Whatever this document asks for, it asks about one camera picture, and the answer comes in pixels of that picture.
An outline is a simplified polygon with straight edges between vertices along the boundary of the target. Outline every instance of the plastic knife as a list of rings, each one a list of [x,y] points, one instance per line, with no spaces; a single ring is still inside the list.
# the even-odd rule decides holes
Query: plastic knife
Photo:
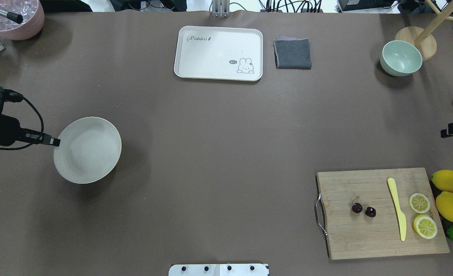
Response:
[[[389,192],[391,193],[391,198],[393,199],[393,204],[395,204],[396,218],[398,218],[398,226],[400,227],[400,240],[405,241],[405,237],[407,236],[407,218],[400,209],[398,192],[396,191],[396,183],[395,180],[391,177],[388,178],[388,187]]]

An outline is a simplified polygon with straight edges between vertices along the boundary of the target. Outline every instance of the gray cloth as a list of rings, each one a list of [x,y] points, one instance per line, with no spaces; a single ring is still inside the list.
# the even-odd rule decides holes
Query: gray cloth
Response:
[[[311,69],[310,40],[278,37],[274,40],[277,68]]]

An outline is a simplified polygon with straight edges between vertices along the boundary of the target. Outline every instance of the metal clamp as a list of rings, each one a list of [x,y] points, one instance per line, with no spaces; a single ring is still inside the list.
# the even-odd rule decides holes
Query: metal clamp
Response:
[[[230,17],[230,0],[213,0],[211,16],[224,18]]]
[[[323,231],[323,234],[325,234],[325,237],[326,237],[326,236],[328,236],[328,233],[325,230],[325,228],[323,228],[323,226],[321,226],[320,221],[318,219],[317,205],[318,205],[319,202],[321,202],[321,194],[319,194],[319,197],[318,197],[317,201],[315,201],[315,218],[317,219],[317,224],[319,224],[319,227],[321,228],[321,230]]]

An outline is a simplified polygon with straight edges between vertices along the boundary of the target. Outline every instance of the wooden cutting board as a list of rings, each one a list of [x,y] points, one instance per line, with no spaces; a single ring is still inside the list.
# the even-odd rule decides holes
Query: wooden cutting board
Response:
[[[400,208],[407,218],[407,237],[400,240],[395,207],[387,179],[395,179]],[[424,168],[377,169],[371,171],[330,171],[317,173],[317,185],[328,233],[326,242],[330,259],[356,259],[401,255],[449,253],[436,203]],[[433,239],[420,237],[413,228],[418,215],[409,205],[409,197],[426,195],[431,208],[427,215],[438,226]],[[359,196],[363,211],[351,211],[352,199]],[[376,217],[364,214],[368,206]]]

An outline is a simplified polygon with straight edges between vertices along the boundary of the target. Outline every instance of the lemon half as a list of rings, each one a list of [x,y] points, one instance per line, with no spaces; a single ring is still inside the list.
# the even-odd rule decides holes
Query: lemon half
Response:
[[[427,211],[431,208],[431,203],[427,196],[421,194],[420,192],[416,192],[410,196],[409,204],[410,208],[419,214],[427,213]]]
[[[438,227],[436,222],[428,215],[417,215],[414,219],[414,230],[424,239],[436,237]]]

